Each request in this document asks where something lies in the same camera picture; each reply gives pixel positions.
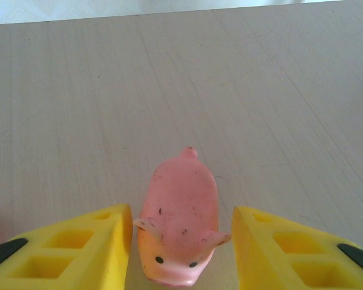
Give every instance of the toy pig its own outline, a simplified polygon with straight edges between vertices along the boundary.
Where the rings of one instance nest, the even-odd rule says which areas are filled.
[[[165,286],[192,286],[215,247],[231,240],[218,232],[218,192],[210,170],[188,147],[153,173],[138,227],[146,277]]]

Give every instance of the pig eye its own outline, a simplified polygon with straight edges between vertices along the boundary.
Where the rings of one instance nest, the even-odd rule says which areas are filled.
[[[161,257],[156,257],[156,262],[159,264],[162,264],[162,263],[164,263],[164,260]]]

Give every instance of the table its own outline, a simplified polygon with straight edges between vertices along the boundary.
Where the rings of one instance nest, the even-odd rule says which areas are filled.
[[[248,205],[363,247],[363,0],[0,25],[0,242],[194,146]],[[127,289],[159,289],[134,233]],[[232,244],[193,289],[237,289]]]

